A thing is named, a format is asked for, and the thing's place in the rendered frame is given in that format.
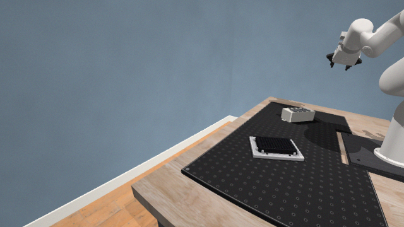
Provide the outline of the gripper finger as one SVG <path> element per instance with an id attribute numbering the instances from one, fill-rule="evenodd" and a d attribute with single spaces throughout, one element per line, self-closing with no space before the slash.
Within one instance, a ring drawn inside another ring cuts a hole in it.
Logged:
<path id="1" fill-rule="evenodd" d="M 355 63 L 355 65 L 357 65 L 357 64 L 361 64 L 361 63 L 362 63 L 362 60 L 361 60 L 360 58 L 358 58 L 358 60 L 357 60 L 357 62 Z M 346 65 L 345 70 L 347 71 L 347 69 L 349 69 L 350 67 L 352 67 L 352 66 L 348 66 L 348 65 Z"/>
<path id="2" fill-rule="evenodd" d="M 333 55 L 334 55 L 334 53 L 332 53 L 332 54 L 328 54 L 326 57 L 329 59 L 329 61 L 331 62 L 330 63 L 330 65 L 331 65 L 331 68 L 333 67 L 333 65 L 334 65 L 334 62 L 332 62 L 332 57 L 333 57 Z"/>

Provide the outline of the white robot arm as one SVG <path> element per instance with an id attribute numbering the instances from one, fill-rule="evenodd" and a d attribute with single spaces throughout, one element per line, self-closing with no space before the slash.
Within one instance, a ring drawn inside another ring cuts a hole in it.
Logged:
<path id="1" fill-rule="evenodd" d="M 372 33 L 373 27 L 367 19 L 355 20 L 348 32 L 341 32 L 340 40 L 343 41 L 338 45 L 348 54 L 361 50 L 367 57 L 378 57 L 404 36 L 404 10 Z M 404 97 L 404 58 L 383 72 L 379 87 L 387 95 Z M 404 100 L 397 106 L 382 146 L 374 149 L 374 154 L 389 164 L 404 168 Z"/>

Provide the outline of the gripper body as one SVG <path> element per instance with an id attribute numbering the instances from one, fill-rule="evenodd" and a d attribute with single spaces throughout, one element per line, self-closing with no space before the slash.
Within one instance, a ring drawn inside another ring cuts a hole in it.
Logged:
<path id="1" fill-rule="evenodd" d="M 361 50 L 359 50 L 356 54 L 348 54 L 345 53 L 341 45 L 339 45 L 332 58 L 332 62 L 337 63 L 337 64 L 343 64 L 343 65 L 348 65 L 348 66 L 353 66 L 357 62 L 359 56 L 360 56 Z"/>

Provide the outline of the white control panel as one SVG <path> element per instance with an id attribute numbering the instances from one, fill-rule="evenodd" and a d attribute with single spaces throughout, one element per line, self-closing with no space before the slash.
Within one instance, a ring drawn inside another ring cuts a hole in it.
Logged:
<path id="1" fill-rule="evenodd" d="M 307 107 L 283 108 L 281 118 L 287 122 L 310 121 L 314 119 L 315 112 Z"/>

